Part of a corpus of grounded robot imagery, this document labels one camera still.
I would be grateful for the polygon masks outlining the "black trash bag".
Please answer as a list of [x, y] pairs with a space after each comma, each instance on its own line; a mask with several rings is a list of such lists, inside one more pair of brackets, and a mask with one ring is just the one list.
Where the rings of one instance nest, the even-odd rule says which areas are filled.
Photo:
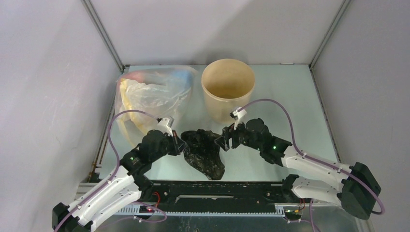
[[181, 139], [187, 145], [184, 160], [208, 180], [221, 180], [225, 173], [225, 165], [220, 159], [220, 146], [215, 143], [219, 136], [203, 129], [181, 133]]

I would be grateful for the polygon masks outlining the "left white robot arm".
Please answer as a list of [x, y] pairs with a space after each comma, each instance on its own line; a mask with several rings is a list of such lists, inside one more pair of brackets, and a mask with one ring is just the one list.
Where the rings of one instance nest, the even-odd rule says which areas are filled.
[[58, 203], [53, 208], [53, 230], [93, 232], [126, 205], [148, 201], [153, 195], [153, 183], [145, 173], [160, 158], [180, 155], [186, 146], [175, 130], [150, 130], [105, 179], [74, 202]]

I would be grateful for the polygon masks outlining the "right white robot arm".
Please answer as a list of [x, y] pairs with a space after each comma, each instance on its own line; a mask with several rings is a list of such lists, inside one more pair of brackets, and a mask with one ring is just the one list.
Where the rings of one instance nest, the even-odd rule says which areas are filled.
[[225, 151], [239, 145], [250, 147], [258, 150], [268, 163], [310, 175], [311, 179], [297, 174], [286, 177], [281, 195], [287, 202], [317, 199], [340, 206], [362, 220], [368, 220], [374, 213], [375, 197], [379, 196], [381, 187], [365, 164], [357, 162], [349, 166], [301, 154], [291, 142], [272, 135], [260, 118], [225, 127], [215, 143]]

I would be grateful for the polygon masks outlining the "clear plastic bag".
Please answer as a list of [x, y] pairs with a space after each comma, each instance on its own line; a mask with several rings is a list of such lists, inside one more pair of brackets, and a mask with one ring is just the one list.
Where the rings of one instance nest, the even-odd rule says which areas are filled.
[[189, 66], [159, 67], [132, 71], [117, 81], [115, 113], [124, 139], [136, 146], [155, 129], [153, 117], [171, 116], [176, 127], [185, 114], [198, 72]]

